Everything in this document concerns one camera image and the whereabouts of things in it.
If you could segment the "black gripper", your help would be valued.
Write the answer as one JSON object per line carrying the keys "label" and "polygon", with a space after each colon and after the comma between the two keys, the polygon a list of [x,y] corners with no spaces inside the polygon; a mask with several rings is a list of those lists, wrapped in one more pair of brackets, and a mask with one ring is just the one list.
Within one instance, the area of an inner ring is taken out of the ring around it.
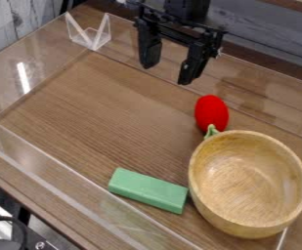
{"label": "black gripper", "polygon": [[225,31],[207,21],[209,5],[209,3],[161,3],[156,6],[153,3],[137,3],[135,28],[143,68],[148,69],[159,63],[161,38],[183,46],[191,45],[187,59],[180,64],[179,85],[188,85],[199,78],[209,58],[216,58],[219,55]]}

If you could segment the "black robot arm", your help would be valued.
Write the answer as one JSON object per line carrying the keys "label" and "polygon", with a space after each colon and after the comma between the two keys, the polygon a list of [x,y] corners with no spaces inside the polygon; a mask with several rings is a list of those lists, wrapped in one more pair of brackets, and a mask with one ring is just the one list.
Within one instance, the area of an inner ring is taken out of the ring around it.
{"label": "black robot arm", "polygon": [[144,69],[159,63],[161,39],[188,48],[187,58],[180,63],[177,84],[188,85],[200,77],[209,58],[219,56],[225,31],[205,25],[211,0],[163,0],[157,9],[147,0],[136,2],[139,62]]}

